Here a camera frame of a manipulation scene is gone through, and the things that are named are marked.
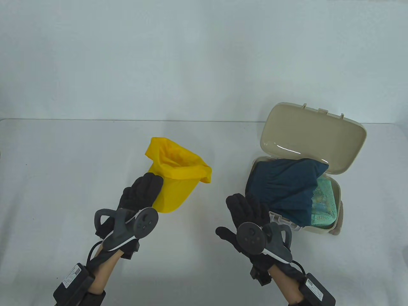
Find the person's right hand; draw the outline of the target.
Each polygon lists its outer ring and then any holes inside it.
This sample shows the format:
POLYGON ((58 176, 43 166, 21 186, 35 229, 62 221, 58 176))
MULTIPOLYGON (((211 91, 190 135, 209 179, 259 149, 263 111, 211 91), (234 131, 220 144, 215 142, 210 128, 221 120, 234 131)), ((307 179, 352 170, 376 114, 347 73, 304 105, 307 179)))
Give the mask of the person's right hand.
MULTIPOLYGON (((245 222, 253 222, 258 226, 264 226, 271 220, 268 208, 264 204, 260 204, 254 197, 244 197, 242 194, 236 193, 226 198, 226 205, 236 228, 245 222)), ((249 261, 261 274, 266 274, 268 269, 276 265, 287 277, 299 282, 303 281, 303 274, 290 264, 284 264, 268 255, 251 255, 244 251, 237 242, 236 234, 228 228, 219 226, 216 228, 215 233, 220 239, 232 244, 239 253, 249 258, 249 261)))

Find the person's left hand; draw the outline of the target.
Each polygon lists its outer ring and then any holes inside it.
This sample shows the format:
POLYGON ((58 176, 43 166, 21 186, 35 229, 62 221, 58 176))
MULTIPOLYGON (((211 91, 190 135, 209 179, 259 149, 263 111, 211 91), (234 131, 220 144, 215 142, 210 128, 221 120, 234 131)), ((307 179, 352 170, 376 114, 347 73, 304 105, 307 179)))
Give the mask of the person's left hand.
MULTIPOLYGON (((126 221, 130 220, 140 210, 152 207, 159 196, 163 183, 164 180, 161 176, 147 172, 142 177, 137 178, 132 186, 126 187, 123 190, 118 209, 131 210, 127 212, 126 221)), ((96 230, 96 236, 105 239, 114 230, 114 223, 114 218, 108 217, 96 230)), ((124 253, 121 258, 130 260, 139 249, 138 239, 133 239, 119 249, 124 253)))

